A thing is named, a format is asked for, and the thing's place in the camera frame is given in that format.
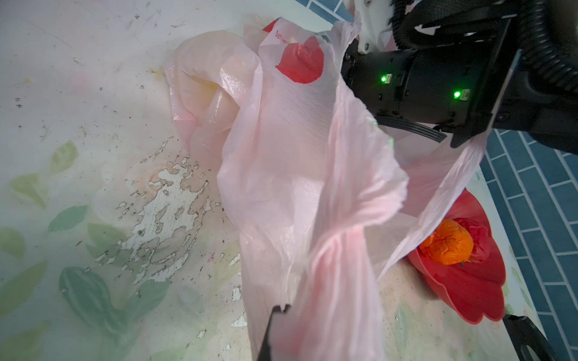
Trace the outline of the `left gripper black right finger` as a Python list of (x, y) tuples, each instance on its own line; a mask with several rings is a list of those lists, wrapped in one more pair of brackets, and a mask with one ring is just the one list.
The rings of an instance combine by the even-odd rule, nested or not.
[(551, 344), (527, 316), (505, 314), (504, 326), (520, 361), (556, 361)]

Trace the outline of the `pink plastic fruit bag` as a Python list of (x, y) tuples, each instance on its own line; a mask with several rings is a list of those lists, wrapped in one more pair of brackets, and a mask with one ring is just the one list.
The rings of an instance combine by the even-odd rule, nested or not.
[(251, 350), (274, 360), (383, 360), (378, 280), (448, 213), (486, 135), (453, 149), (381, 129), (340, 73), (361, 24), (285, 19), (206, 32), (169, 57), (184, 146), (218, 159), (239, 231)]

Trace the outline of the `orange fruit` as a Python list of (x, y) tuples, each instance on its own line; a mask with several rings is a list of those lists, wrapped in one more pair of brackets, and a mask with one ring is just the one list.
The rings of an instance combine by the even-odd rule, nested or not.
[(444, 219), (420, 245), (429, 260), (444, 266), (465, 263), (471, 257), (474, 240), (457, 221)]

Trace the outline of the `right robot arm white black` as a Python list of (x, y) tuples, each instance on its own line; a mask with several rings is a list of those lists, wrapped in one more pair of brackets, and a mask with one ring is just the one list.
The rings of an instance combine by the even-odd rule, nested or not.
[(456, 148), (488, 129), (577, 152), (575, 1), (348, 1), (342, 74), (382, 126)]

